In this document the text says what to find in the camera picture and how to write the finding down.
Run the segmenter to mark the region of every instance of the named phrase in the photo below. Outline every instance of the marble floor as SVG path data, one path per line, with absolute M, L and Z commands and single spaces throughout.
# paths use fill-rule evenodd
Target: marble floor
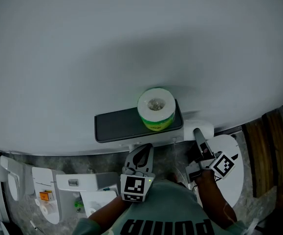
M 244 166 L 243 189 L 234 210 L 237 218 L 249 225 L 254 218 L 263 220 L 273 211 L 276 203 L 276 187 L 259 199 L 253 197 L 251 168 L 244 135 L 240 132 L 234 137 L 239 144 Z M 185 166 L 188 164 L 186 152 L 192 145 L 192 142 L 183 142 L 155 148 L 153 173 L 156 174 L 156 180 L 165 179 L 170 172 L 174 172 L 178 180 L 185 183 Z M 96 173 L 115 171 L 120 174 L 127 153 L 78 157 L 37 157 L 13 154 L 7 154 L 7 156 L 37 167 L 62 170 L 66 174 L 89 173 L 90 170 L 94 170 Z M 78 213 L 59 225 L 53 225 L 46 221 L 39 207 L 35 204 L 35 195 L 27 195 L 21 201 L 14 201 L 7 183 L 4 183 L 4 189 L 10 218 L 25 235 L 36 234 L 30 220 L 33 220 L 36 226 L 47 235 L 62 235 L 71 234 L 79 218 L 85 217 L 85 214 Z

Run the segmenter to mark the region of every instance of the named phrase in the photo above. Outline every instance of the hand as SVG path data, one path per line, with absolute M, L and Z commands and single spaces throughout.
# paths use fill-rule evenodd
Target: hand
M 195 179 L 196 184 L 199 185 L 204 184 L 213 184 L 215 183 L 214 179 L 214 171 L 213 170 L 203 170 L 201 176 Z

